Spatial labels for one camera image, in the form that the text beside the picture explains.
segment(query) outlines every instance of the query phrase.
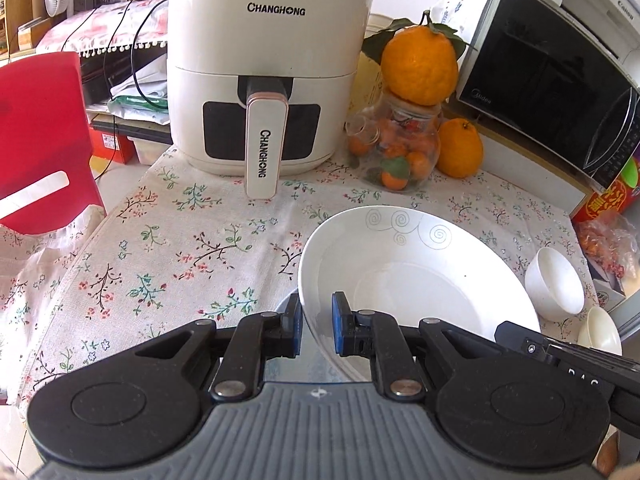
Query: black cable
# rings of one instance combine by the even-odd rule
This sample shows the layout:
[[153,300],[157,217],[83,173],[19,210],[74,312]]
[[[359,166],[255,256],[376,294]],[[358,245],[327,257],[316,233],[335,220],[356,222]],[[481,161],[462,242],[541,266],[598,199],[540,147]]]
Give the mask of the black cable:
[[11,41],[9,41],[9,50],[6,51],[6,62],[7,63],[11,63],[11,46],[12,46],[12,44],[14,44],[14,40],[17,37],[18,37],[18,31],[16,30],[14,36],[11,38]]
[[[134,0],[131,0],[127,6],[124,8],[124,12],[122,13],[122,17],[120,19],[120,23],[118,23],[118,26],[115,28],[115,30],[113,31],[113,34],[111,35],[111,39],[109,40],[109,43],[107,43],[107,48],[104,51],[104,58],[102,60],[102,74],[104,75],[104,82],[107,85],[108,91],[109,91],[109,98],[111,101],[113,101],[113,96],[111,95],[111,85],[109,83],[109,78],[107,78],[107,54],[109,52],[109,47],[111,46],[111,41],[113,41],[113,38],[116,37],[116,33],[118,31],[118,29],[120,28],[120,25],[122,25],[122,22],[124,21],[124,17],[127,15],[127,11],[129,10],[129,7],[131,6],[131,4],[134,2]],[[102,173],[100,175],[98,175],[97,177],[94,178],[94,182],[98,182],[98,180],[100,179],[101,176],[103,176],[105,173],[107,173],[107,170],[109,169],[109,167],[111,166],[111,163],[113,162],[113,159],[116,156],[116,152],[118,151],[118,138],[117,138],[117,133],[116,133],[116,116],[112,115],[113,117],[113,154],[111,155],[111,160],[109,161],[109,163],[107,164],[107,167],[104,168],[104,170],[102,170]]]
[[167,111],[169,108],[166,106],[159,106],[154,102],[151,102],[149,100],[149,98],[147,98],[144,93],[142,92],[142,90],[140,89],[140,85],[138,84],[138,78],[136,77],[136,69],[133,66],[133,51],[136,47],[136,42],[138,40],[138,36],[140,34],[140,31],[142,30],[142,27],[145,26],[146,20],[148,20],[151,15],[154,13],[154,11],[161,6],[162,4],[164,4],[165,2],[167,2],[168,0],[162,0],[158,3],[156,3],[153,8],[149,11],[148,15],[145,17],[144,20],[142,20],[142,24],[140,25],[140,28],[138,29],[138,31],[136,32],[135,36],[133,37],[133,42],[131,44],[131,57],[130,57],[130,61],[131,61],[131,73],[133,74],[133,82],[136,84],[136,88],[138,89],[138,93],[140,94],[140,96],[148,103],[150,104],[153,108],[155,108],[156,110],[162,110]]
[[116,29],[113,31],[113,34],[111,35],[111,39],[109,40],[109,43],[107,43],[107,48],[104,51],[104,59],[102,60],[102,74],[104,75],[104,82],[107,86],[107,88],[109,89],[109,98],[110,100],[113,101],[113,97],[111,96],[111,84],[109,83],[109,79],[107,78],[107,54],[109,53],[109,47],[111,46],[111,41],[113,41],[113,38],[116,37],[116,32],[118,31],[118,29],[120,28],[120,25],[122,25],[122,22],[124,21],[124,17],[127,14],[127,11],[129,10],[129,7],[131,6],[131,4],[133,3],[133,0],[131,0],[127,6],[124,8],[124,12],[122,13],[122,17],[120,19],[120,23],[118,23],[118,26],[116,27]]
[[88,20],[90,17],[92,17],[92,16],[94,15],[94,12],[95,12],[96,10],[98,10],[99,8],[100,8],[100,7],[95,7],[95,9],[94,9],[94,10],[92,10],[92,11],[89,13],[89,15],[84,19],[84,21],[83,21],[82,23],[80,23],[80,25],[78,25],[78,26],[76,27],[76,30],[74,30],[71,34],[69,34],[69,35],[68,35],[68,37],[67,37],[67,38],[66,38],[66,40],[65,40],[65,43],[63,43],[63,44],[62,44],[62,48],[60,49],[60,52],[62,52],[62,51],[65,49],[65,47],[66,47],[66,42],[67,42],[67,41],[69,41],[69,39],[70,39],[70,38],[71,38],[71,37],[72,37],[72,36],[73,36],[77,31],[78,31],[78,29],[80,29],[80,27],[82,27],[82,26],[86,23],[86,20]]
[[103,176],[105,173],[107,173],[107,170],[109,169],[111,163],[113,162],[114,157],[116,156],[116,152],[118,151],[118,141],[117,141],[116,135],[120,134],[120,129],[116,126],[116,116],[112,116],[112,117],[113,117],[113,155],[111,155],[111,160],[107,164],[107,167],[102,170],[102,173],[100,175],[94,178],[94,182],[98,182],[98,180],[100,180],[100,177]]

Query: white plate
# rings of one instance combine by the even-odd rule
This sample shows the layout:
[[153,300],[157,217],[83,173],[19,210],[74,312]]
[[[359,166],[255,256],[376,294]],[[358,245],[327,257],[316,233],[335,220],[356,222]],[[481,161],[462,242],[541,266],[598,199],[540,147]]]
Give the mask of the white plate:
[[402,325],[437,317],[490,340],[506,320],[540,331],[522,284],[497,254],[465,230],[413,209],[366,206],[329,218],[306,243],[298,288],[322,353],[354,381],[370,380],[369,362],[335,354],[337,290],[352,310],[386,312]]

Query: red chair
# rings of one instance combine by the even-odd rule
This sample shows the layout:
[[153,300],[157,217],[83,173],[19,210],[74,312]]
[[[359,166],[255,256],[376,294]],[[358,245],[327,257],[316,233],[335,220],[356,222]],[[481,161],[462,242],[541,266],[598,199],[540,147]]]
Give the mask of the red chair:
[[103,206],[89,167],[92,144],[80,61],[74,52],[0,68],[0,199],[58,171],[68,186],[0,219],[22,234],[60,229],[91,204]]

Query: swirl pattern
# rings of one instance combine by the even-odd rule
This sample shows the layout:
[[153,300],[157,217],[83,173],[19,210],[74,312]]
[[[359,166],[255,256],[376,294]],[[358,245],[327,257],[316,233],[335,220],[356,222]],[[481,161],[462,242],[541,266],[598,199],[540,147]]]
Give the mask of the swirl pattern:
[[380,211],[378,211],[377,209],[372,209],[371,211],[369,211],[367,213],[367,217],[365,218],[365,222],[367,224],[367,227],[379,225],[380,222],[382,222],[382,215],[380,214]]
[[409,225],[410,220],[406,211],[396,211],[391,217],[391,225],[395,228],[406,227]]
[[451,244],[451,230],[446,225],[434,225],[429,231],[428,240],[422,237],[420,238],[422,239],[422,243],[431,249],[446,249]]
[[396,234],[394,235],[394,242],[398,245],[405,245],[406,237],[402,233],[396,232]]

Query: white bowl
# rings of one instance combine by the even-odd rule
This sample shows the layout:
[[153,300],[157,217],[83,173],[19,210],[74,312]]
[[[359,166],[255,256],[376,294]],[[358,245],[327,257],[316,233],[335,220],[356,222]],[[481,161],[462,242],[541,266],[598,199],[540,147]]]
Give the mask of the white bowl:
[[506,320],[540,331],[527,293],[500,256],[465,230],[413,209],[359,207],[323,222],[305,245],[298,287],[322,354],[354,381],[370,380],[369,362],[335,354],[336,291],[352,310],[386,312],[402,325],[437,317],[490,340]]
[[622,343],[616,324],[599,306],[592,306],[580,327],[578,345],[595,348],[610,354],[622,355]]
[[529,264],[525,288],[540,316],[564,321],[584,307],[582,282],[574,266],[551,247],[543,247]]

